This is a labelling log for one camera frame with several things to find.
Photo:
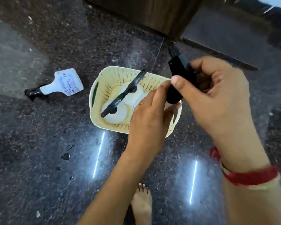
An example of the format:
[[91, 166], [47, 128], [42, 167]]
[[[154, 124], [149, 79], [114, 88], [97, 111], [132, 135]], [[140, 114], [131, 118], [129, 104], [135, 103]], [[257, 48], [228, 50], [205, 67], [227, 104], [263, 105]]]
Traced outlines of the black bar with round knobs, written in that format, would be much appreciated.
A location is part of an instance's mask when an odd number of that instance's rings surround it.
[[127, 86], [127, 88], [119, 94], [119, 96], [117, 96], [108, 106], [106, 109], [104, 109], [104, 111], [102, 111], [101, 113], [101, 117], [104, 118], [106, 117], [108, 114], [115, 114], [117, 112], [117, 105], [119, 103], [121, 103], [121, 101], [124, 100], [124, 98], [128, 95], [128, 94], [133, 94], [135, 93], [138, 89], [137, 89], [137, 85], [138, 83], [142, 80], [142, 78], [145, 76], [146, 74], [146, 70], [143, 69], [136, 77], [133, 81], [131, 81], [131, 83], [129, 83], [129, 85]]

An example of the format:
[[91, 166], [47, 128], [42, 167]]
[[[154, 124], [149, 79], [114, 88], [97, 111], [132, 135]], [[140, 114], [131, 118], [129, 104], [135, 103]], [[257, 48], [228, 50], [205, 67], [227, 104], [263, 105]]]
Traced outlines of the person's right hand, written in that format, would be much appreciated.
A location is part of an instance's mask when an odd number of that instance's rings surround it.
[[253, 123], [249, 84], [244, 73], [224, 60], [203, 56], [191, 67], [211, 76], [213, 87], [197, 109], [191, 109], [198, 124], [212, 137], [225, 167], [246, 172], [270, 164]]

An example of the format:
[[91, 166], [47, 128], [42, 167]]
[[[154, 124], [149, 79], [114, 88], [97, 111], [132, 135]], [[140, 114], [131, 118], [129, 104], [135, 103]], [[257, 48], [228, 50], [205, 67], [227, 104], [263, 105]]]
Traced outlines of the person's right forearm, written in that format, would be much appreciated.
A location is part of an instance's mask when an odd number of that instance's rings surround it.
[[[246, 172], [263, 169], [270, 165]], [[224, 192], [229, 225], [281, 225], [281, 185], [279, 182], [268, 190], [251, 190], [235, 186], [224, 177]]]

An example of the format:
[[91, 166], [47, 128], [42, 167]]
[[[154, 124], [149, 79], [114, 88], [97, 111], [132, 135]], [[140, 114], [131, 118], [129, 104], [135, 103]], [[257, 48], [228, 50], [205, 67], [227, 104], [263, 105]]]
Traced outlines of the red thread wristband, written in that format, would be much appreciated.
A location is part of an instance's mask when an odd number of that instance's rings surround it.
[[251, 190], [268, 190], [278, 184], [281, 177], [279, 171], [273, 165], [250, 172], [231, 172], [222, 163], [217, 147], [210, 149], [210, 157], [219, 162], [223, 176], [235, 186], [242, 186]]

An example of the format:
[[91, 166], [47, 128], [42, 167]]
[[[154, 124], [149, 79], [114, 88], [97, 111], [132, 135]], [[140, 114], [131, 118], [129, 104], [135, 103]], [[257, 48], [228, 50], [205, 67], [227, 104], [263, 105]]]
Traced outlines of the brown wooden cabinet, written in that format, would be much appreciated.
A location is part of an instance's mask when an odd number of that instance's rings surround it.
[[179, 40], [204, 0], [85, 0], [134, 25]]

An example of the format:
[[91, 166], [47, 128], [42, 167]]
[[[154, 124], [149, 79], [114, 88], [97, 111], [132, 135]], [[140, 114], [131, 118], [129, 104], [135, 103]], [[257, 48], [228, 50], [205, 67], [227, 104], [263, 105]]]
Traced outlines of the white bottle with black nozzle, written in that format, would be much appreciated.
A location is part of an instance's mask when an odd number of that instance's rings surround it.
[[51, 93], [60, 92], [71, 96], [84, 89], [82, 81], [74, 68], [59, 70], [54, 73], [54, 80], [50, 84], [41, 85], [33, 89], [26, 89], [24, 94], [33, 101]]

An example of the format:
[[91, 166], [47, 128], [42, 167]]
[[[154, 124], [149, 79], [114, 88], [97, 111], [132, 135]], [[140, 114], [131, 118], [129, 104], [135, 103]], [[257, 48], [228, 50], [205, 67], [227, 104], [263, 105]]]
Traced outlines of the person's left forearm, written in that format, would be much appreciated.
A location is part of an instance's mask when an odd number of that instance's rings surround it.
[[76, 225], [123, 225], [139, 182], [152, 161], [122, 154]]

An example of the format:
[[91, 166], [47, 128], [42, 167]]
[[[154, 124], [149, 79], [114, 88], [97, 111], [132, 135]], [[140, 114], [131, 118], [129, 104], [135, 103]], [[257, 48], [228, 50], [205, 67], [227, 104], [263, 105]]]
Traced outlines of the cream perforated plastic basket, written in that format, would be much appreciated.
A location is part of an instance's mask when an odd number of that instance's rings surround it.
[[[89, 94], [90, 119], [93, 124], [101, 129], [118, 132], [129, 133], [130, 117], [125, 120], [110, 124], [106, 122], [100, 115], [103, 105], [110, 99], [116, 98], [115, 92], [120, 92], [119, 87], [124, 83], [132, 81], [141, 71], [131, 68], [108, 66], [104, 68], [94, 81]], [[157, 89], [162, 82], [170, 80], [170, 78], [146, 72], [145, 77], [140, 81], [140, 85], [145, 93]], [[176, 124], [181, 116], [182, 106], [179, 108], [176, 118], [172, 117], [166, 137], [170, 136], [175, 129]]]

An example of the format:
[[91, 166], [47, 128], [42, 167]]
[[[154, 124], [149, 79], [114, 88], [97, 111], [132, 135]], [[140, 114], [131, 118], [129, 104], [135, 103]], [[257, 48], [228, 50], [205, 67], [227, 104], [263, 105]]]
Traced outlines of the black handheld device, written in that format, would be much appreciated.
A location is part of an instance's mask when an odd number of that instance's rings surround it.
[[[171, 59], [169, 60], [168, 64], [172, 75], [179, 75], [184, 79], [188, 80], [196, 88], [198, 88], [198, 83], [196, 79], [197, 73], [190, 66], [187, 57], [176, 46], [176, 43], [173, 43], [169, 47], [169, 54], [171, 56]], [[173, 85], [171, 85], [167, 92], [166, 102], [171, 105], [174, 105], [178, 103], [182, 98], [183, 96], [176, 90]]]

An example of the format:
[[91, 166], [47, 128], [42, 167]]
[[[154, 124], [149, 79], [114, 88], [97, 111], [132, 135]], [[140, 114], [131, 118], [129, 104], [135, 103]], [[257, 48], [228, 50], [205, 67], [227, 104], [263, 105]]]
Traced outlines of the person's foot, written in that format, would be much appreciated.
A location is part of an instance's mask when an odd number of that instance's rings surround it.
[[152, 225], [152, 195], [148, 186], [139, 183], [132, 198], [131, 207], [135, 225]]

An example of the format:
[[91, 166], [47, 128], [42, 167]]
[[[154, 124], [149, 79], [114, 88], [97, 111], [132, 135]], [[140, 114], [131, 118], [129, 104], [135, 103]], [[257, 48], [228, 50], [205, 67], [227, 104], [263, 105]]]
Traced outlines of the white round pad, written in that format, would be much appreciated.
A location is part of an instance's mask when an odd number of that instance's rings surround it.
[[131, 106], [124, 103], [117, 105], [115, 114], [107, 114], [103, 119], [109, 124], [128, 124], [131, 114]]
[[143, 87], [138, 84], [137, 90], [134, 93], [128, 93], [125, 98], [120, 102], [121, 105], [131, 106], [133, 109], [138, 105], [138, 103], [145, 98], [148, 93], [145, 93]]

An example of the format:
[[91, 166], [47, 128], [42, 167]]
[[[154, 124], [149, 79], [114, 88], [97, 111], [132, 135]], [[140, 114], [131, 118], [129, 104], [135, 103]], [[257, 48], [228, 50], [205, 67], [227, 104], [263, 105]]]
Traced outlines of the person's left hand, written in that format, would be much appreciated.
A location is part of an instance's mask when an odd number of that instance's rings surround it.
[[123, 156], [153, 159], [162, 149], [168, 132], [165, 128], [165, 103], [170, 81], [152, 90], [135, 107]]

